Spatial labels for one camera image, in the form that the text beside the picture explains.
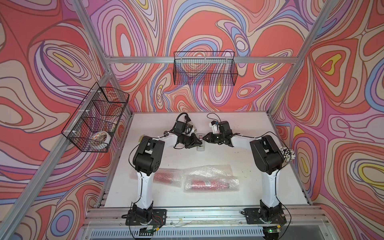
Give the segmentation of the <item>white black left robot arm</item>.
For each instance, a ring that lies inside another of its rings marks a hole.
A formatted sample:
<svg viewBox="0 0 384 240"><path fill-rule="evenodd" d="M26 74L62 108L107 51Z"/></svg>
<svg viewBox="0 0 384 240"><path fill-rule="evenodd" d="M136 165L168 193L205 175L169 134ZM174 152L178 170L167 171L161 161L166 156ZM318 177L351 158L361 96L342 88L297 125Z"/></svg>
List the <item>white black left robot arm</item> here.
<svg viewBox="0 0 384 240"><path fill-rule="evenodd" d="M160 224L164 223L161 217L154 216L153 183L155 173L161 165L164 148L176 147L178 144L191 149L200 147L203 142L195 133L185 135L165 131L161 137L143 136L132 160L138 177L138 195L128 213L128 224L148 225L155 220Z"/></svg>

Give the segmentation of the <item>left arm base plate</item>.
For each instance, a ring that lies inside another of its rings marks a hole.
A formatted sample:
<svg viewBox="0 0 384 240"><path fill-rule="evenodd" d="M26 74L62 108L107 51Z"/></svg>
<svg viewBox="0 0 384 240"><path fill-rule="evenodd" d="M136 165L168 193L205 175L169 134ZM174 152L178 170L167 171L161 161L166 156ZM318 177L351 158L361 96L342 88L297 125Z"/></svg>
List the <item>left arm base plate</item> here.
<svg viewBox="0 0 384 240"><path fill-rule="evenodd" d="M166 223L166 209L132 209L128 211L126 226L163 226Z"/></svg>

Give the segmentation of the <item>clear bubble wrap sheet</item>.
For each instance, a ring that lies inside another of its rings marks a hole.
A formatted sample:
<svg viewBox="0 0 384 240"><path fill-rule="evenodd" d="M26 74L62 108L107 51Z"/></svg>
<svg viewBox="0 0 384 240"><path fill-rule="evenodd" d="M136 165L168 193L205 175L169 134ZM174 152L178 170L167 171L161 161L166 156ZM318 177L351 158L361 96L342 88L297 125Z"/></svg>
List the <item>clear bubble wrap sheet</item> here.
<svg viewBox="0 0 384 240"><path fill-rule="evenodd" d="M183 184L184 170L161 169L155 172L154 183L180 188Z"/></svg>

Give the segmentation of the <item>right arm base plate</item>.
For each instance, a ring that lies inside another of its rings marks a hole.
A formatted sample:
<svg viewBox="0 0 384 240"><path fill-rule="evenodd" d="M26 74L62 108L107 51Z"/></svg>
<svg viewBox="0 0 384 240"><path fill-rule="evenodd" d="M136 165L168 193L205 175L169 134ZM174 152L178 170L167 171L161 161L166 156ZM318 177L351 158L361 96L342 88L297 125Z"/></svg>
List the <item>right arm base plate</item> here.
<svg viewBox="0 0 384 240"><path fill-rule="evenodd" d="M287 219L283 211L272 212L269 215L265 210L260 208L245 208L241 211L241 214L246 218L248 225L285 225Z"/></svg>

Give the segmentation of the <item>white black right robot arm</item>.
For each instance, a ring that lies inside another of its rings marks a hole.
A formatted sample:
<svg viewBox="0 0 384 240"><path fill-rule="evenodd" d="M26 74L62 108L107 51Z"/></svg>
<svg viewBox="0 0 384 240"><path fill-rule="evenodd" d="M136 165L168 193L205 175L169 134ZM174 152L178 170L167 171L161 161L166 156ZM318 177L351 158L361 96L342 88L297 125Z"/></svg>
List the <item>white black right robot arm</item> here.
<svg viewBox="0 0 384 240"><path fill-rule="evenodd" d="M280 170L285 161L273 137L268 134L248 137L233 133L227 121L211 121L209 126L212 131L203 137L205 142L252 151L256 167L262 173L263 195L260 200L258 217L266 224L271 223L282 212L282 204L278 199L277 191Z"/></svg>

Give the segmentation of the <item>pink bottle with label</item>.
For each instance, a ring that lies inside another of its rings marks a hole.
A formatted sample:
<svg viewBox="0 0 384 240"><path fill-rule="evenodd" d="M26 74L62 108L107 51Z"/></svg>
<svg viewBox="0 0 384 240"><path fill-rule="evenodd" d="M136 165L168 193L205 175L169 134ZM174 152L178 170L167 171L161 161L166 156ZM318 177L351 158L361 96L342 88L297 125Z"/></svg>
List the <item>pink bottle with label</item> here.
<svg viewBox="0 0 384 240"><path fill-rule="evenodd" d="M166 185L178 185L180 181L179 174L176 172L156 172L154 177L155 183Z"/></svg>

